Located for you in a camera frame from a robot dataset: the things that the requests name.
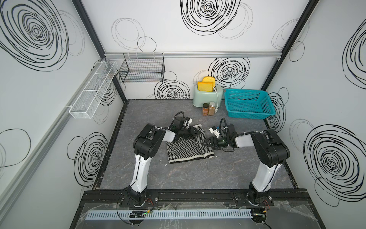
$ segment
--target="white mesh basket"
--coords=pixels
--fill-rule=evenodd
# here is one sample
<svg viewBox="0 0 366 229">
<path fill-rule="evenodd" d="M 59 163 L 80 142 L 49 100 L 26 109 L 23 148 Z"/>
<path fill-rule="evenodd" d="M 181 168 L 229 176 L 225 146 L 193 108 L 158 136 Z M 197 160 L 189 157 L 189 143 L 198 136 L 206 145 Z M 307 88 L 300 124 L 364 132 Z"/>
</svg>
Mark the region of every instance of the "white mesh basket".
<svg viewBox="0 0 366 229">
<path fill-rule="evenodd" d="M 115 61 L 103 61 L 69 113 L 74 118 L 92 118 L 117 70 L 118 66 Z"/>
</svg>

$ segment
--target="teal plastic basket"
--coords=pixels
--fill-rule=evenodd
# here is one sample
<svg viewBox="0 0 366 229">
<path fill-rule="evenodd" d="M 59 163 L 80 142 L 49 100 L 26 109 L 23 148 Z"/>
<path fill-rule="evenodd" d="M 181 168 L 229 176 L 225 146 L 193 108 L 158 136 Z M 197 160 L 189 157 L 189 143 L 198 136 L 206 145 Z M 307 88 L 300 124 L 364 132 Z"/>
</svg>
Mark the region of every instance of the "teal plastic basket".
<svg viewBox="0 0 366 229">
<path fill-rule="evenodd" d="M 276 114 L 266 91 L 226 89 L 224 95 L 229 117 L 265 119 Z"/>
</svg>

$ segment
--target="gray marble floor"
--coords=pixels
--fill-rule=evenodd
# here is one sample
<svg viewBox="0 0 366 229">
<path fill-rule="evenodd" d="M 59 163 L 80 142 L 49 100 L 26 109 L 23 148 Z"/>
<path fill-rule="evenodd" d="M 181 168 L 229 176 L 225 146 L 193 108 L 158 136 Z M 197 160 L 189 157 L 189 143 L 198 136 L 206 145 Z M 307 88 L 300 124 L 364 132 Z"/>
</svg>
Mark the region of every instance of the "gray marble floor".
<svg viewBox="0 0 366 229">
<path fill-rule="evenodd" d="M 209 128 L 219 125 L 224 117 L 234 124 L 238 133 L 266 129 L 263 120 L 230 118 L 225 102 L 214 116 L 202 116 L 201 108 L 193 106 L 191 100 L 132 100 L 124 116 L 116 144 L 108 162 L 101 189 L 122 189 L 131 180 L 135 166 L 132 143 L 142 128 L 151 123 L 169 126 L 172 117 L 183 111 L 193 119 L 193 125 L 202 124 L 206 135 Z M 162 143 L 152 159 L 147 177 L 149 189 L 235 189 L 248 188 L 257 172 L 259 159 L 254 147 L 236 149 L 235 152 L 215 151 L 215 157 L 169 164 L 166 143 Z M 293 188 L 284 167 L 273 178 L 272 188 Z"/>
</svg>

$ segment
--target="aluminum rail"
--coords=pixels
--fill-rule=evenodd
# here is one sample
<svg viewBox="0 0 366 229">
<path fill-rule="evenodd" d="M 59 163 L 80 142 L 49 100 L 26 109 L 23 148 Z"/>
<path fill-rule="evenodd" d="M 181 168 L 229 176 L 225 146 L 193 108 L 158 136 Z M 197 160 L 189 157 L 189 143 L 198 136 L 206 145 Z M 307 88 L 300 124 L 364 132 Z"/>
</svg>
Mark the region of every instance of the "aluminum rail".
<svg viewBox="0 0 366 229">
<path fill-rule="evenodd" d="M 131 57 L 138 55 L 138 58 L 154 58 L 163 53 L 164 58 L 244 58 L 244 57 L 273 57 L 280 58 L 281 51 L 237 51 L 237 52 L 124 52 L 128 53 Z M 123 52 L 107 52 L 105 53 L 106 59 L 124 59 Z"/>
</svg>

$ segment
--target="zigzag patterned towel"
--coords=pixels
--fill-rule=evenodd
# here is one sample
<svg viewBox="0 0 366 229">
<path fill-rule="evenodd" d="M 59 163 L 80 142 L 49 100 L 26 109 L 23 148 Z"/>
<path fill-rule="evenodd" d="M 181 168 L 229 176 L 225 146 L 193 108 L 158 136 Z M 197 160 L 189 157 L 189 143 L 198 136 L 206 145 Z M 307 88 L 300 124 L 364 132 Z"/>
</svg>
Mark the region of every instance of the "zigzag patterned towel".
<svg viewBox="0 0 366 229">
<path fill-rule="evenodd" d="M 169 164 L 211 158 L 214 155 L 210 147 L 202 145 L 207 137 L 201 124 L 193 126 L 200 134 L 191 138 L 180 138 L 175 142 L 167 142 Z"/>
</svg>

